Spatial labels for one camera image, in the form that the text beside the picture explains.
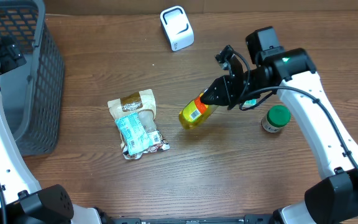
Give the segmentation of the small Kleenex tissue pack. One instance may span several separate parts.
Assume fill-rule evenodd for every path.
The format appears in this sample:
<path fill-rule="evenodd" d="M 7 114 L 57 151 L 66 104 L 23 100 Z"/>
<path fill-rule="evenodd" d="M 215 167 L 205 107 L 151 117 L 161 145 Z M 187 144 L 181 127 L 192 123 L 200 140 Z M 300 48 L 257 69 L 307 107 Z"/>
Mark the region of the small Kleenex tissue pack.
<path fill-rule="evenodd" d="M 250 108 L 251 106 L 254 106 L 257 104 L 257 99 L 247 100 L 242 105 L 243 108 Z"/>

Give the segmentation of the yellow oil bottle silver cap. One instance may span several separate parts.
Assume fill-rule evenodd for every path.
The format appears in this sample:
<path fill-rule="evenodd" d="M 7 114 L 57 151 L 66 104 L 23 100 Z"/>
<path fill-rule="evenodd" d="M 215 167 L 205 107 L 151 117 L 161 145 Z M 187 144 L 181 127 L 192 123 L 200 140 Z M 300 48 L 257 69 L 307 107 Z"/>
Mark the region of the yellow oil bottle silver cap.
<path fill-rule="evenodd" d="M 206 105 L 201 102 L 202 91 L 190 101 L 179 113 L 178 118 L 184 129 L 195 129 L 205 122 L 218 108 L 217 105 Z"/>

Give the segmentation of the green lid white jar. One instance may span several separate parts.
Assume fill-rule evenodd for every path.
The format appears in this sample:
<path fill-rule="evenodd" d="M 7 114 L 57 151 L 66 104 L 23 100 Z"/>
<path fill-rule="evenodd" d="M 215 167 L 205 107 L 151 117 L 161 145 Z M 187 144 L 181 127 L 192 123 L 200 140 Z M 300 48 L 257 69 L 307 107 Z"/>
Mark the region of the green lid white jar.
<path fill-rule="evenodd" d="M 280 132 L 291 120 L 290 110 L 283 105 L 275 105 L 269 109 L 261 120 L 261 126 L 269 133 Z"/>

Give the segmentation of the clear brown snack bag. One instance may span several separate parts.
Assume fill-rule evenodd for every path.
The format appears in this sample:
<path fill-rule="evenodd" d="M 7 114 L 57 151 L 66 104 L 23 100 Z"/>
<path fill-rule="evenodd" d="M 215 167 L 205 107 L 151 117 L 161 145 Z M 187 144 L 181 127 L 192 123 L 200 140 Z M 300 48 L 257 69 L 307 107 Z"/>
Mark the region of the clear brown snack bag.
<path fill-rule="evenodd" d="M 108 108 L 114 122 L 123 116 L 137 113 L 147 134 L 158 130 L 155 124 L 156 102 L 151 89 L 137 91 L 129 96 L 111 100 L 108 102 Z M 122 143 L 127 145 L 121 133 L 120 135 Z"/>

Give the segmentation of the white red snack packet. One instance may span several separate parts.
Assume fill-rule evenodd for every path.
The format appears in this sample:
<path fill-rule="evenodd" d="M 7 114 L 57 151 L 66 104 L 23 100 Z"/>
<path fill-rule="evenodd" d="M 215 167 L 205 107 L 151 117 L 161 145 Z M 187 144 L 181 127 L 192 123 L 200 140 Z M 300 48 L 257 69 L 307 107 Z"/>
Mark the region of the white red snack packet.
<path fill-rule="evenodd" d="M 138 152 L 134 155 L 130 155 L 128 151 L 128 147 L 126 144 L 123 144 L 122 148 L 122 154 L 125 159 L 131 160 L 131 159 L 140 159 L 143 154 L 150 154 L 155 152 L 162 152 L 167 151 L 170 149 L 170 145 L 168 141 L 163 137 L 161 132 L 159 130 L 153 131 L 151 133 L 148 133 L 148 136 L 153 140 L 153 145 L 147 148 L 146 150 L 142 152 Z"/>

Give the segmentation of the teal large tissue pack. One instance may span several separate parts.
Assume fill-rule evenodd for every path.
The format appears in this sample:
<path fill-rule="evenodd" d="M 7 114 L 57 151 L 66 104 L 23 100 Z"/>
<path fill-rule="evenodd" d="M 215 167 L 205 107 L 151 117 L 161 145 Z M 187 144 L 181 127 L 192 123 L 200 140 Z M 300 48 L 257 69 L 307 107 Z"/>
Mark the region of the teal large tissue pack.
<path fill-rule="evenodd" d="M 123 116 L 115 120 L 115 124 L 127 143 L 130 156 L 143 152 L 152 145 L 153 141 L 145 131 L 137 113 Z"/>

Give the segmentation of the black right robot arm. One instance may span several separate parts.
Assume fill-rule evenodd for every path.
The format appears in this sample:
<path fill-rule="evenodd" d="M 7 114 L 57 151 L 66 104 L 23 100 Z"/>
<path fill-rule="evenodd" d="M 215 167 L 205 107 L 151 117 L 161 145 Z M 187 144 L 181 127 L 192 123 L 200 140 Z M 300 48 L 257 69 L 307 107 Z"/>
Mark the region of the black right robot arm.
<path fill-rule="evenodd" d="M 231 46 L 215 58 L 226 74 L 201 97 L 206 105 L 232 109 L 277 95 L 296 119 L 318 165 L 320 182 L 301 202 L 264 215 L 264 223 L 341 223 L 358 217 L 358 145 L 326 96 L 305 49 L 285 50 L 273 27 L 246 37 L 248 62 Z"/>

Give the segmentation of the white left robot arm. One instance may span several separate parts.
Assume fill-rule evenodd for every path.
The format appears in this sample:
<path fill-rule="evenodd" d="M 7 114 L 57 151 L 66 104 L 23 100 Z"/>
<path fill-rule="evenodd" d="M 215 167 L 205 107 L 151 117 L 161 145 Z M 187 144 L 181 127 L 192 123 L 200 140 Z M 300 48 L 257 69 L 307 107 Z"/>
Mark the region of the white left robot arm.
<path fill-rule="evenodd" d="M 41 188 L 9 129 L 1 91 L 0 223 L 101 223 L 97 209 L 75 205 L 61 185 Z"/>

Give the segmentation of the white barcode scanner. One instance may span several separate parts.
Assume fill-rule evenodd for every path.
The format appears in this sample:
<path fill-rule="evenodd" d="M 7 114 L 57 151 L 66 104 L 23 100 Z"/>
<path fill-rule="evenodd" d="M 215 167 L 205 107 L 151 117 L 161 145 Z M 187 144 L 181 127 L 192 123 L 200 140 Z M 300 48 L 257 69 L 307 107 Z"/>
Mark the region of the white barcode scanner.
<path fill-rule="evenodd" d="M 181 6 L 173 6 L 160 13 L 163 32 L 173 52 L 193 44 L 195 37 L 190 21 Z"/>

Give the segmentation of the grey plastic mesh basket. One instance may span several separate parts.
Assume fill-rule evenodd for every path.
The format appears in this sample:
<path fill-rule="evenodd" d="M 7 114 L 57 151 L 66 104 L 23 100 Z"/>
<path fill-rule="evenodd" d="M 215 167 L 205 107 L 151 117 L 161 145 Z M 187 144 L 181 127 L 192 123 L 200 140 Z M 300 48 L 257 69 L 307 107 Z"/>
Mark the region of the grey plastic mesh basket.
<path fill-rule="evenodd" d="M 45 21 L 43 1 L 0 0 L 0 37 L 12 37 L 27 63 L 0 73 L 2 105 L 22 156 L 57 145 L 65 63 Z"/>

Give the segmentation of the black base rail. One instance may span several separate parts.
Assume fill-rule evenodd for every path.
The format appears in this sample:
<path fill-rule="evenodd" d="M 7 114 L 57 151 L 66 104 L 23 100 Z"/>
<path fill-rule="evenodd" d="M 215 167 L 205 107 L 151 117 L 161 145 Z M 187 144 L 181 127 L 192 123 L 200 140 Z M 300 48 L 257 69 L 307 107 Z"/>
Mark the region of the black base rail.
<path fill-rule="evenodd" d="M 280 223 L 273 219 L 273 215 L 245 215 L 244 217 L 217 217 L 217 218 L 167 218 L 167 219 L 140 219 L 140 218 L 113 218 L 113 224 L 274 224 Z"/>

